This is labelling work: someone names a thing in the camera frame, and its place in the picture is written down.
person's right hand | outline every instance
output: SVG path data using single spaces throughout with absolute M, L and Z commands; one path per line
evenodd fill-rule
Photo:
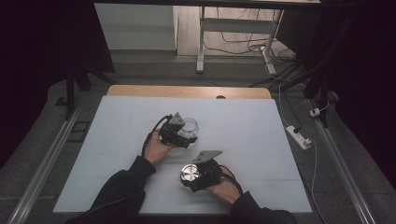
M 233 176 L 233 174 L 228 169 L 221 167 L 221 170 L 224 174 Z M 206 189 L 210 190 L 212 193 L 229 204 L 233 204 L 241 196 L 238 188 L 233 184 L 233 182 L 224 176 L 221 177 L 220 182 L 217 185 L 208 187 Z

table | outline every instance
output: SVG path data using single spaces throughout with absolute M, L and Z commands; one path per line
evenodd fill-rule
M 219 95 L 227 99 L 216 99 Z M 312 211 L 268 90 L 113 86 L 99 105 L 54 212 L 88 210 L 106 181 L 128 169 L 140 154 L 147 130 L 163 115 L 176 112 L 198 121 L 198 143 L 172 150 L 157 166 L 145 186 L 141 215 L 229 214 L 229 207 L 209 192 L 193 194 L 179 182 L 180 169 L 201 150 L 222 150 L 217 161 L 233 167 L 238 182 L 261 207 Z

extension cord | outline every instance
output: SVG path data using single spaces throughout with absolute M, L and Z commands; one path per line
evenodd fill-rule
M 295 133 L 294 130 L 294 126 L 289 126 L 287 128 L 285 128 L 286 131 L 288 131 L 289 135 L 294 139 L 294 141 L 298 144 L 298 146 L 302 149 L 302 150 L 306 150 L 308 148 L 311 147 L 311 139 L 309 138 L 303 138 L 303 136 L 300 133 Z

metal plate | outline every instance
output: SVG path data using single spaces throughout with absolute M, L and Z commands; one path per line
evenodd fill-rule
M 188 164 L 181 169 L 180 178 L 182 180 L 193 181 L 199 176 L 198 168 L 194 164 Z

white wall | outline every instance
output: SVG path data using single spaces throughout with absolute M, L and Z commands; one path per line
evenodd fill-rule
M 109 49 L 176 49 L 177 7 L 95 4 Z

